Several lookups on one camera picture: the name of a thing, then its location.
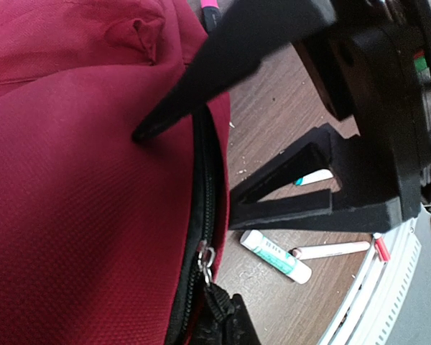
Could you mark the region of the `red backpack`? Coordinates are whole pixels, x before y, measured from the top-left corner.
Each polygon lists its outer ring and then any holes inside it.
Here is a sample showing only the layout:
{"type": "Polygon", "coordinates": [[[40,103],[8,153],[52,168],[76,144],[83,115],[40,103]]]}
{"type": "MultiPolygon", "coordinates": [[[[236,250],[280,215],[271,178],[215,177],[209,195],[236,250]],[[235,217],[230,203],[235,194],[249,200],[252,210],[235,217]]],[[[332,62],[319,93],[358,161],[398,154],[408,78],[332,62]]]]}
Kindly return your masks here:
{"type": "Polygon", "coordinates": [[[0,344],[257,344],[211,281],[230,98],[134,130],[206,33],[186,1],[0,1],[0,344]]]}

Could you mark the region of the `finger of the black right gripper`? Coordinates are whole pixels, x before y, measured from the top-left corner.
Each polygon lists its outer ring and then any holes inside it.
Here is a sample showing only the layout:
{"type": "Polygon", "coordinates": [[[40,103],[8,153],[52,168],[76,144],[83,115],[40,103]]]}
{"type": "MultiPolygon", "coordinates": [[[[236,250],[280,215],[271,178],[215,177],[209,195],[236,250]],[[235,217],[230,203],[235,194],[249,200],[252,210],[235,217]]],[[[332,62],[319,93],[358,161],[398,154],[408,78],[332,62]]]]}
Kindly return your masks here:
{"type": "Polygon", "coordinates": [[[389,231],[402,223],[396,183],[364,140],[314,127],[231,190],[229,228],[389,231]],[[327,169],[340,189],[268,200],[301,177],[327,169]]]}
{"type": "Polygon", "coordinates": [[[249,77],[268,55],[337,20],[330,1],[234,1],[179,81],[133,131],[133,140],[161,134],[249,77]]]}

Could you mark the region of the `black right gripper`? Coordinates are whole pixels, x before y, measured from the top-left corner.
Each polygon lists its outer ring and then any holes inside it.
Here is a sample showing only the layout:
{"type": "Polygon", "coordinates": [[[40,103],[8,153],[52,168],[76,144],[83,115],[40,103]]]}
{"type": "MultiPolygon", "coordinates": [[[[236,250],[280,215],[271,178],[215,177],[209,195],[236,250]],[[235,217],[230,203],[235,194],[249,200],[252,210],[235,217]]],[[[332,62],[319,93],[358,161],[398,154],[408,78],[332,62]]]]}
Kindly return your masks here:
{"type": "Polygon", "coordinates": [[[318,95],[358,134],[313,143],[336,174],[324,219],[411,219],[431,185],[431,1],[320,1],[326,25],[294,44],[318,95]]]}

